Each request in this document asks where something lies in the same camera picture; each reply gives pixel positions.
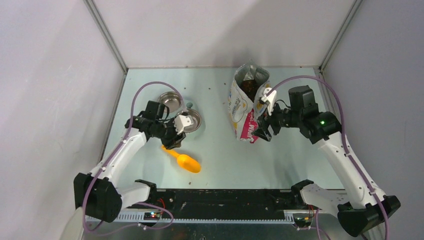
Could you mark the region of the orange plastic scoop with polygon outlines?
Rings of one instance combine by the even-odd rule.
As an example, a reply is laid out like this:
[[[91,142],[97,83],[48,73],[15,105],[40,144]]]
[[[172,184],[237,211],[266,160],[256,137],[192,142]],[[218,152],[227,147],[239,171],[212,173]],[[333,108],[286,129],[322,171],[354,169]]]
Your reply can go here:
[[[201,164],[187,154],[181,154],[173,149],[166,149],[164,145],[161,149],[176,159],[177,164],[190,173],[197,174],[202,170]]]

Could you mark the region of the white yellow pet food bag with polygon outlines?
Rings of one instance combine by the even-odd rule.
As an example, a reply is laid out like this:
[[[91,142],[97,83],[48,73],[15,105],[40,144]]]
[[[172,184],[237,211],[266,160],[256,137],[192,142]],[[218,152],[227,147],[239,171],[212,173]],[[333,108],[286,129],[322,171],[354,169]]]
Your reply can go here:
[[[266,109],[260,99],[264,90],[271,87],[269,78],[270,73],[253,60],[236,70],[229,88],[227,110],[237,140],[251,144],[257,141],[253,132],[258,127],[258,117]]]

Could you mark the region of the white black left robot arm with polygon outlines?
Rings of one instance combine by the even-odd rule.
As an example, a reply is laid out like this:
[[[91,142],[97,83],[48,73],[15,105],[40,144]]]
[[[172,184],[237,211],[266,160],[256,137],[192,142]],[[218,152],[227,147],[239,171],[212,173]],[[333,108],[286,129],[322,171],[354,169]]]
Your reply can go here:
[[[124,125],[125,132],[112,150],[89,173],[78,173],[74,178],[76,208],[100,221],[113,222],[121,210],[141,203],[153,208],[158,202],[157,185],[146,180],[135,180],[118,187],[124,170],[135,154],[151,138],[157,138],[167,150],[179,148],[186,137],[184,130],[194,122],[187,111],[170,119],[163,119],[166,106],[148,101],[145,110],[132,115]]]

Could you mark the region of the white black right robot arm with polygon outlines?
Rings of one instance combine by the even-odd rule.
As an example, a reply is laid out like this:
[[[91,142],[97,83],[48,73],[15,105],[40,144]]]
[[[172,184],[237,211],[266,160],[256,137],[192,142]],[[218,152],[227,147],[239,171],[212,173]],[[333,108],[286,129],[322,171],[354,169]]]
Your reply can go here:
[[[314,92],[307,85],[293,87],[288,94],[290,105],[282,109],[275,90],[267,87],[259,93],[258,101],[264,108],[253,134],[270,141],[282,128],[299,129],[325,154],[346,192],[340,195],[311,180],[303,180],[291,187],[291,204],[297,209],[311,205],[324,210],[336,217],[353,237],[386,223],[401,203],[396,196],[387,195],[379,188],[367,173],[343,135],[337,117],[329,111],[319,110]]]

